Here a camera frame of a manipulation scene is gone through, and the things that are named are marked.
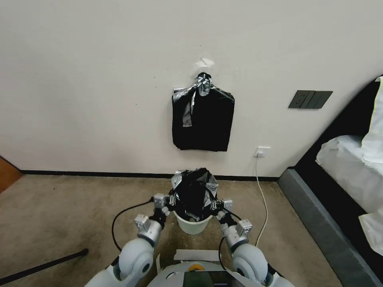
trash can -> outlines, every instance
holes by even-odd
[[[207,224],[209,223],[210,218],[213,217],[212,215],[210,215],[208,218],[206,218],[202,221],[190,222],[190,221],[186,221],[185,219],[179,217],[175,211],[173,211],[173,213],[175,214],[175,216],[177,218],[178,225],[180,226],[180,228],[185,233],[192,234],[192,235],[201,233],[206,228]]]

robot display screen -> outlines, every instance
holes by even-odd
[[[226,271],[191,271],[184,273],[183,287],[245,287]]]

wooden door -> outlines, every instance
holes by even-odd
[[[0,157],[0,193],[18,180],[23,174]]]

dark gray switch panel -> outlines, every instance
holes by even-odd
[[[300,108],[310,91],[298,90],[291,101],[289,108]]]
[[[309,91],[306,99],[303,101],[300,108],[307,108],[308,103],[311,101],[312,96],[315,94],[315,91]]]
[[[331,96],[332,91],[316,91],[314,96],[318,99],[314,105],[315,109],[320,109],[323,107],[324,103]]]
[[[332,91],[298,90],[289,108],[320,109],[331,96]]]

pillow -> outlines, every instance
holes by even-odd
[[[366,161],[383,164],[383,76],[376,78],[379,89],[375,96],[368,133],[362,139],[363,158]]]

